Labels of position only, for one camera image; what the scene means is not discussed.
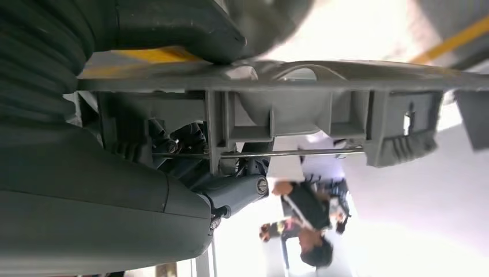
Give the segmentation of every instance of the white wall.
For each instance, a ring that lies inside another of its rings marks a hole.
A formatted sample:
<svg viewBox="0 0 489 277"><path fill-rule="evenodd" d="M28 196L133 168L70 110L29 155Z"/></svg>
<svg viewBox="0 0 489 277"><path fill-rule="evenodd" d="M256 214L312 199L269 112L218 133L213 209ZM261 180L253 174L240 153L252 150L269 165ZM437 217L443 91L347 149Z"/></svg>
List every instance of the white wall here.
<svg viewBox="0 0 489 277"><path fill-rule="evenodd" d="M363 222L357 258L374 276L489 276L489 154L472 152L462 126L437 142L435 153L385 169L363 155L344 160Z"/></svg>

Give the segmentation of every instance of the metal pin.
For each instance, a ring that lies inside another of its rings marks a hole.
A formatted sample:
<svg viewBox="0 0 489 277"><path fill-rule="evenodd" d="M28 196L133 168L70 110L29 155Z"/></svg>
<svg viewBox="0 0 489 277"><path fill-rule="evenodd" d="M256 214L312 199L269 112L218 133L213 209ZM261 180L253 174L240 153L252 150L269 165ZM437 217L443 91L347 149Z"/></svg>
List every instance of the metal pin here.
<svg viewBox="0 0 489 277"><path fill-rule="evenodd" d="M312 156L312 155L347 155L363 153L363 148L343 149L309 149L309 150L286 150L273 152L245 152L245 153L222 153L221 159L257 158L257 157L280 157L280 156ZM153 153L153 156L169 159L209 159L208 154L169 154Z"/></svg>

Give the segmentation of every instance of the screw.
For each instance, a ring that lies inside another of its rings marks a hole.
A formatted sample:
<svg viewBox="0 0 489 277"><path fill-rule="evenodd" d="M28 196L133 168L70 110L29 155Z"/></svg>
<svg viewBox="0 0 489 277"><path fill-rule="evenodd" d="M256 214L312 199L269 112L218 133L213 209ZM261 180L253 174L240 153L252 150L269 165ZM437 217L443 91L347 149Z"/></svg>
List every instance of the screw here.
<svg viewBox="0 0 489 277"><path fill-rule="evenodd" d="M220 224L221 224L221 219L220 218L214 218L210 222L210 229L215 230L219 227Z"/></svg>
<svg viewBox="0 0 489 277"><path fill-rule="evenodd" d="M263 195L268 191L268 181L266 179L261 179L257 184L258 194Z"/></svg>
<svg viewBox="0 0 489 277"><path fill-rule="evenodd" d="M178 150L178 145L174 141L169 141L167 145L168 153L175 153Z"/></svg>

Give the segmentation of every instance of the yellow stripe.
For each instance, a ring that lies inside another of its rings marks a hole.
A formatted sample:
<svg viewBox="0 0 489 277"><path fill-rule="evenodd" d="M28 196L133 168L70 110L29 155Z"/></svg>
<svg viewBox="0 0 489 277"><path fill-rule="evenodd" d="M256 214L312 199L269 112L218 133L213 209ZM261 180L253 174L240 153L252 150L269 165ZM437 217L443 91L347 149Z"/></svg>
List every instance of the yellow stripe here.
<svg viewBox="0 0 489 277"><path fill-rule="evenodd" d="M138 69L142 65L114 65L114 66L99 66L96 68L85 69L79 78L114 78L120 76L124 72Z"/></svg>
<svg viewBox="0 0 489 277"><path fill-rule="evenodd" d="M489 16L474 23L470 27L464 29L458 34L445 40L441 44L433 47L427 52L412 59L411 63L427 64L434 59L451 52L489 32Z"/></svg>
<svg viewBox="0 0 489 277"><path fill-rule="evenodd" d="M162 48L151 50L119 50L115 52L150 63L186 62L199 60L199 58L178 48Z"/></svg>

